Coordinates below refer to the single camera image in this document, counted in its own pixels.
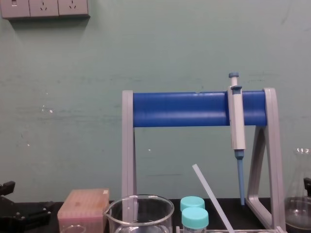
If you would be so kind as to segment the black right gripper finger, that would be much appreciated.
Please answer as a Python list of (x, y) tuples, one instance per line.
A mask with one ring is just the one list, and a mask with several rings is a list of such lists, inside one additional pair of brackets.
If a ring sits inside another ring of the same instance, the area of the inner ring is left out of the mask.
[(308, 197), (311, 197), (311, 178), (305, 177), (304, 181), (304, 188), (307, 191)]

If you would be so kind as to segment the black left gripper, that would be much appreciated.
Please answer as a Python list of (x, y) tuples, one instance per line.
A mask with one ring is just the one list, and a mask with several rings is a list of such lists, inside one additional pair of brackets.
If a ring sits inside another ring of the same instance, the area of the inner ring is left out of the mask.
[(0, 185), (0, 232), (23, 233), (25, 226), (44, 225), (49, 222), (55, 203), (18, 203), (17, 205), (3, 197), (14, 192), (15, 182), (9, 181)]

